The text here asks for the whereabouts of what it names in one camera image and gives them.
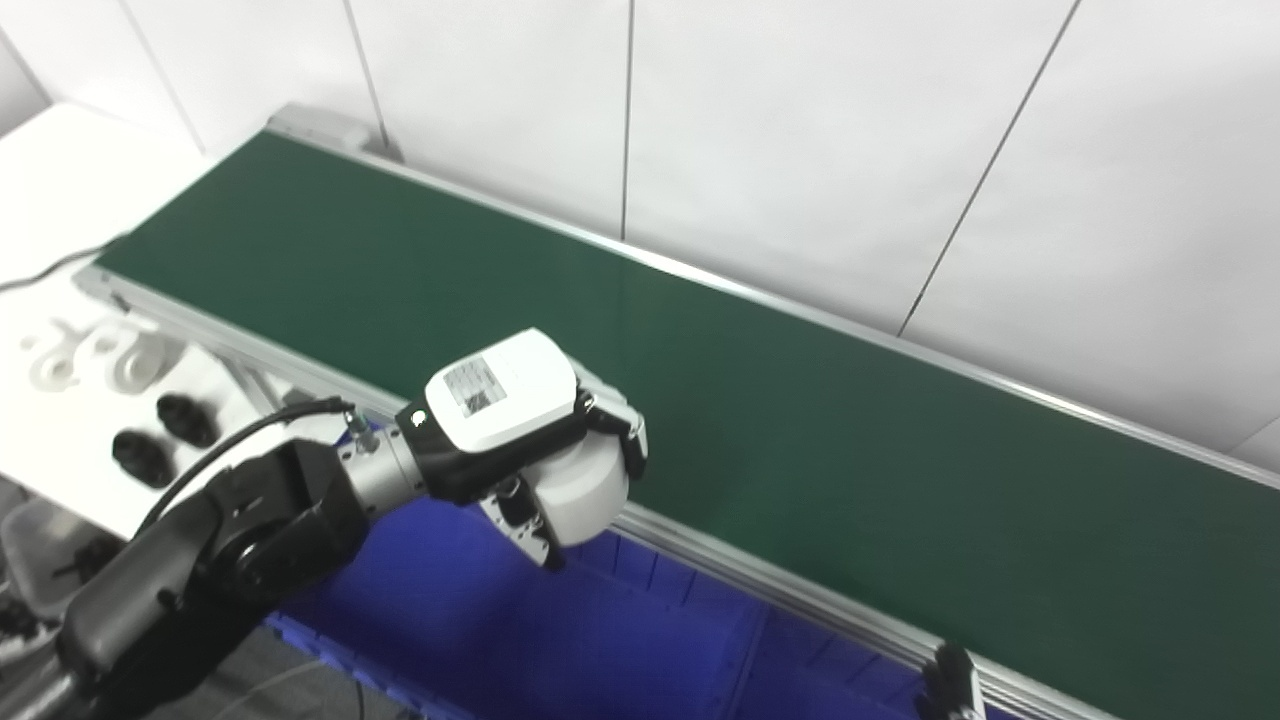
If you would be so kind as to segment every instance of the white part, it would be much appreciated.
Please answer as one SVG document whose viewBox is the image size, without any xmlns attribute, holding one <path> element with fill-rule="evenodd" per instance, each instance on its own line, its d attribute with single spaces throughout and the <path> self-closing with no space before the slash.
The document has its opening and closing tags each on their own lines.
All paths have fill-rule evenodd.
<svg viewBox="0 0 1280 720">
<path fill-rule="evenodd" d="M 59 319 L 23 333 L 18 340 L 18 350 L 29 363 L 27 379 L 32 387 L 45 392 L 61 392 L 76 384 L 76 346 L 82 337 Z"/>
<path fill-rule="evenodd" d="M 577 377 L 559 346 L 529 328 L 435 373 L 425 396 L 458 450 L 483 452 L 572 413 Z M 480 396 L 484 406 L 468 407 Z"/>
<path fill-rule="evenodd" d="M 32 500 L 0 523 L 0 548 L 12 580 L 12 592 L 31 612 L 60 620 L 81 582 L 74 574 L 54 575 L 70 565 L 76 551 L 106 537 L 96 525 L 46 500 Z"/>
<path fill-rule="evenodd" d="M 969 697 L 973 698 L 975 720 L 987 720 L 987 701 L 982 697 L 982 680 L 977 669 L 969 671 Z"/>
<path fill-rule="evenodd" d="M 604 532 L 627 501 L 618 438 L 588 432 L 573 445 L 521 473 L 541 505 L 543 520 L 563 546 Z"/>
<path fill-rule="evenodd" d="M 165 342 L 124 323 L 93 328 L 76 350 L 82 377 L 101 377 L 113 392 L 138 395 L 160 377 Z"/>
<path fill-rule="evenodd" d="M 640 455 L 645 459 L 649 457 L 649 428 L 644 423 L 644 415 L 640 416 L 640 424 L 635 429 L 635 436 L 640 438 Z"/>
<path fill-rule="evenodd" d="M 289 102 L 271 115 L 268 128 L 298 135 L 325 145 L 358 152 L 374 142 L 374 131 L 342 113 Z"/>
</svg>

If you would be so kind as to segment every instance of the black rubber object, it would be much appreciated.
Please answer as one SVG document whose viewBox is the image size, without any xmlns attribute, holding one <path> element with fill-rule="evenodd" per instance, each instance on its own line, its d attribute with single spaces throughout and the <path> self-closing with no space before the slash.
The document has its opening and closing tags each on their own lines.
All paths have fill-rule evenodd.
<svg viewBox="0 0 1280 720">
<path fill-rule="evenodd" d="M 163 395 L 156 401 L 156 415 L 164 429 L 178 439 L 205 448 L 218 441 L 212 418 L 186 395 Z"/>
<path fill-rule="evenodd" d="M 120 430 L 111 441 L 111 457 L 125 473 L 160 489 L 173 482 L 173 462 L 159 442 L 134 430 Z"/>
</svg>

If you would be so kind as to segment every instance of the white wall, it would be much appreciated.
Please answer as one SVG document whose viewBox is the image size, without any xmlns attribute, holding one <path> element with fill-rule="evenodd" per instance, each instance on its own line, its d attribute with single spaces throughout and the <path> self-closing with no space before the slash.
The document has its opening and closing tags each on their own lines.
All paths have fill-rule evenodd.
<svg viewBox="0 0 1280 720">
<path fill-rule="evenodd" d="M 22 124 L 47 106 L 44 94 L 32 83 L 9 41 L 0 33 L 0 135 Z"/>
<path fill-rule="evenodd" d="M 0 0 L 0 28 L 52 99 L 210 154 L 287 101 L 339 110 L 433 173 L 1280 470 L 1280 4 L 1075 6 Z"/>
</svg>

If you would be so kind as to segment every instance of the metal bracket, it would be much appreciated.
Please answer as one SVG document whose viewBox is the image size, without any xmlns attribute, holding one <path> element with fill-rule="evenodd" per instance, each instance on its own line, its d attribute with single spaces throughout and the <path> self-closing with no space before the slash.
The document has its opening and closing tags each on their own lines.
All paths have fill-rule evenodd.
<svg viewBox="0 0 1280 720">
<path fill-rule="evenodd" d="M 250 405 L 253 410 L 257 410 L 260 415 L 270 415 L 280 407 L 284 407 L 284 402 L 275 393 L 275 388 L 271 387 L 271 382 L 266 379 L 259 370 L 238 363 L 229 357 L 221 355 L 215 355 L 218 360 L 227 369 L 227 374 L 232 377 L 236 386 L 241 388 L 244 397 L 248 398 Z"/>
<path fill-rule="evenodd" d="M 513 478 L 509 482 L 502 483 L 498 488 L 481 498 L 479 505 L 489 520 L 493 521 L 493 527 L 497 528 L 503 537 L 513 542 L 521 552 L 530 557 L 530 560 L 536 562 L 539 566 L 543 566 L 547 565 L 547 560 L 552 552 L 552 546 L 545 538 L 541 537 L 541 533 L 538 532 L 543 529 L 541 512 L 534 511 L 534 514 L 524 523 L 512 525 L 507 521 L 507 516 L 502 511 L 500 502 L 503 500 L 515 498 L 521 489 L 531 492 L 524 480 Z"/>
<path fill-rule="evenodd" d="M 599 375 L 588 370 L 573 357 L 568 359 L 581 392 L 582 410 L 586 413 L 588 428 L 617 436 L 622 442 L 622 456 L 627 477 L 639 480 L 649 460 L 649 432 L 644 415 L 627 402 L 618 388 L 605 383 Z"/>
</svg>

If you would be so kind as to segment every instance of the power cord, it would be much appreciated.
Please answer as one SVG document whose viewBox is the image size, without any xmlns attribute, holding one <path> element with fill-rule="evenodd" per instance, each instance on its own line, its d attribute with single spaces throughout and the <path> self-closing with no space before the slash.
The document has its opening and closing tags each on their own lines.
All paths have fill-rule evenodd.
<svg viewBox="0 0 1280 720">
<path fill-rule="evenodd" d="M 138 525 L 138 533 L 142 533 L 142 530 L 154 525 L 155 521 L 160 519 L 160 515 L 164 515 L 165 507 L 169 507 L 169 503 L 173 502 L 173 498 L 178 497 L 178 493 L 182 492 L 182 488 L 191 484 L 191 480 L 196 479 L 196 475 L 198 475 L 206 468 L 212 465 L 214 461 L 221 457 L 228 450 L 236 447 L 237 445 L 243 442 L 246 438 L 248 438 L 257 430 L 261 430 L 262 428 L 275 423 L 297 420 L 298 418 L 306 418 L 307 415 L 333 415 L 338 413 L 352 411 L 355 409 L 356 409 L 355 405 L 347 402 L 340 397 L 311 400 L 307 402 L 300 402 L 297 405 L 289 405 L 288 407 L 282 407 L 275 413 L 259 418 L 257 420 L 253 420 L 252 423 L 236 430 L 225 439 L 223 439 L 223 442 L 215 445 L 200 460 L 196 460 L 191 465 L 191 468 L 187 468 L 187 470 L 182 475 L 178 475 L 178 479 L 175 479 L 173 484 L 170 484 L 169 488 L 164 491 L 164 495 L 160 496 L 160 500 L 157 500 L 156 503 L 151 506 L 151 511 L 147 512 L 147 516 L 142 519 L 142 524 Z"/>
<path fill-rule="evenodd" d="M 61 268 L 67 266 L 69 263 L 74 263 L 76 260 L 81 260 L 83 258 L 88 258 L 90 255 L 96 255 L 99 252 L 102 252 L 104 250 L 106 250 L 108 247 L 110 247 L 111 243 L 115 242 L 116 240 L 119 240 L 119 238 L 118 237 L 116 238 L 111 238 L 111 240 L 104 242 L 102 245 L 99 245 L 99 246 L 95 246 L 95 247 L 86 247 L 84 250 L 77 250 L 76 252 L 72 252 L 70 255 L 64 255 L 63 258 L 59 258 L 58 260 L 55 260 L 52 265 L 50 265 L 50 266 L 45 268 L 44 270 L 36 273 L 35 275 L 31 275 L 31 277 L 27 277 L 27 278 L 18 278 L 18 279 L 13 279 L 13 281 L 5 281 L 5 282 L 0 283 L 0 292 L 8 292 L 10 290 L 19 290 L 19 288 L 23 288 L 23 287 L 31 287 L 31 286 L 38 283 L 40 281 L 47 278 L 49 275 L 56 273 Z"/>
<path fill-rule="evenodd" d="M 305 662 L 302 665 L 298 665 L 297 667 L 289 667 L 288 670 L 284 670 L 283 673 L 279 673 L 279 674 L 276 674 L 276 675 L 274 675 L 271 678 L 268 678 L 266 680 L 262 680 L 261 683 L 259 683 L 259 684 L 253 685 L 252 688 L 250 688 L 241 697 L 238 697 L 238 698 L 228 702 L 225 707 L 223 707 L 216 714 L 214 714 L 214 716 L 210 717 L 209 720 L 221 720 L 223 717 L 227 717 L 228 715 L 230 715 L 230 712 L 233 710 L 236 710 L 237 707 L 239 707 L 239 706 L 244 705 L 246 702 L 248 702 L 250 700 L 252 700 L 253 696 L 256 696 L 257 693 L 260 693 L 260 692 L 262 692 L 262 691 L 265 691 L 268 688 L 279 685 L 280 683 L 283 683 L 284 680 L 288 680 L 289 678 L 294 678 L 294 676 L 301 675 L 303 673 L 307 673 L 310 670 L 316 670 L 317 667 L 324 667 L 324 662 L 321 662 L 319 660 L 312 660 L 310 662 Z"/>
</svg>

